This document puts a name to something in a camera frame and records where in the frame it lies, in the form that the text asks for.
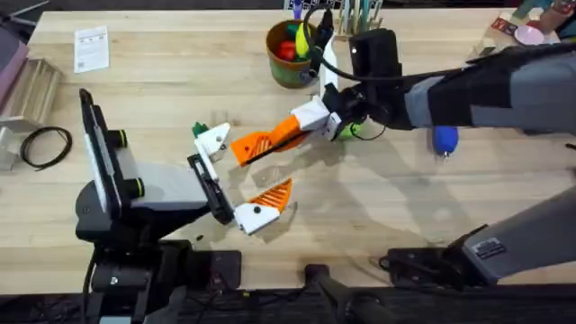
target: wooden workbench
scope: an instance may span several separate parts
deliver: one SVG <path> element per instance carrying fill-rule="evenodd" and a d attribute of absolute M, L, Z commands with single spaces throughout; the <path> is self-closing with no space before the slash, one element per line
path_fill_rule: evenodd
<path fill-rule="evenodd" d="M 498 11 L 381 15 L 383 26 L 398 35 L 408 74 L 462 65 Z M 75 199 L 91 179 L 78 88 L 93 93 L 111 128 L 127 131 L 138 159 L 186 166 L 194 153 L 194 122 L 230 122 L 235 139 L 271 130 L 318 92 L 317 85 L 283 89 L 270 75 L 266 31 L 290 17 L 279 11 L 45 13 L 31 56 L 64 72 L 49 124 L 69 129 L 75 144 L 57 166 L 34 172 L 20 163 L 0 174 L 0 293 L 80 290 L 92 248 L 75 236 Z M 110 68 L 74 74 L 74 30 L 100 25 L 108 26 Z M 349 70 L 347 44 L 336 47 L 339 65 Z M 330 265 L 345 284 L 386 285 L 387 275 L 374 262 L 388 248 L 447 244 L 574 183 L 576 152 L 563 146 L 573 140 L 569 136 L 461 130 L 459 148 L 447 161 L 430 153 L 427 138 L 423 130 L 387 130 L 375 141 L 319 140 L 247 169 L 238 169 L 228 152 L 217 169 L 237 201 L 293 177 L 291 204 L 281 219 L 247 237 L 207 215 L 171 237 L 204 235 L 198 248 L 241 250 L 245 288 L 298 286 L 308 263 Z M 32 154 L 48 159 L 60 142 L 46 138 Z M 507 282 L 573 282 L 573 270 L 562 265 Z"/>

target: white paper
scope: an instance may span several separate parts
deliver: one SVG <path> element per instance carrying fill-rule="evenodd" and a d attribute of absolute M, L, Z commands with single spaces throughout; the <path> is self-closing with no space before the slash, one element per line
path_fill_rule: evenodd
<path fill-rule="evenodd" d="M 76 31 L 74 39 L 74 72 L 82 73 L 110 66 L 108 28 L 96 27 Z"/>

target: orange bracket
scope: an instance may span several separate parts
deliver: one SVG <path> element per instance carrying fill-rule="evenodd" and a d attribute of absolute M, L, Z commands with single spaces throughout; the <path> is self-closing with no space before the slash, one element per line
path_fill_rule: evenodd
<path fill-rule="evenodd" d="M 257 203 L 263 206 L 276 208 L 280 213 L 284 211 L 286 204 L 290 200 L 290 192 L 292 190 L 292 179 L 288 179 L 283 183 L 268 189 L 266 192 L 261 193 L 258 197 L 250 200 L 251 203 Z"/>
<path fill-rule="evenodd" d="M 233 141 L 230 144 L 230 147 L 232 148 L 238 163 L 241 166 L 245 166 L 251 158 L 266 153 L 268 150 L 274 149 L 274 147 L 283 143 L 285 140 L 289 140 L 299 134 L 302 134 L 300 124 L 298 123 L 296 116 L 291 115 L 288 119 L 278 124 L 278 126 L 276 126 L 276 128 L 271 132 L 253 132 L 242 139 Z M 294 148 L 302 143 L 305 138 L 306 135 L 300 136 L 294 139 L 291 143 L 275 149 L 275 151 L 282 152 Z"/>

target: cup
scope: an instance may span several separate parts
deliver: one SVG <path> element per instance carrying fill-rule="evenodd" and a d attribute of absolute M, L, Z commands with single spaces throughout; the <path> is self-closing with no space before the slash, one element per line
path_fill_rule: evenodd
<path fill-rule="evenodd" d="M 300 25 L 300 23 L 302 23 L 300 20 L 279 22 L 266 35 L 266 51 L 268 52 L 272 77 L 280 86 L 291 89 L 304 88 L 311 83 L 313 78 L 308 75 L 311 61 L 308 59 L 302 62 L 289 62 L 278 58 L 275 53 L 280 48 L 282 41 L 289 40 L 286 35 L 286 27 L 290 24 Z M 316 27 L 310 24 L 309 26 L 310 36 L 314 38 Z"/>

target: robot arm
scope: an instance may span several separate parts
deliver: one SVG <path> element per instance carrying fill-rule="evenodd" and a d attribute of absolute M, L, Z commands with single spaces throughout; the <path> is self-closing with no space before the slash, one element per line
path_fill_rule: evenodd
<path fill-rule="evenodd" d="M 407 131 L 468 126 L 576 133 L 574 50 L 574 44 L 512 48 L 434 76 L 401 76 L 393 32 L 369 31 L 350 40 L 350 52 L 354 75 L 370 81 L 342 91 L 328 83 L 321 100 L 294 109 L 272 133 L 259 133 L 268 138 L 265 145 L 244 138 L 232 147 L 249 153 L 236 154 L 245 165 L 297 146 L 312 131 L 333 140 L 346 125 L 368 117 Z M 570 189 L 450 247 L 391 249 L 381 266 L 395 284 L 419 284 L 413 277 L 459 289 L 496 284 L 521 271 L 576 260 L 576 237 L 570 233 L 575 209 L 576 189 Z"/>

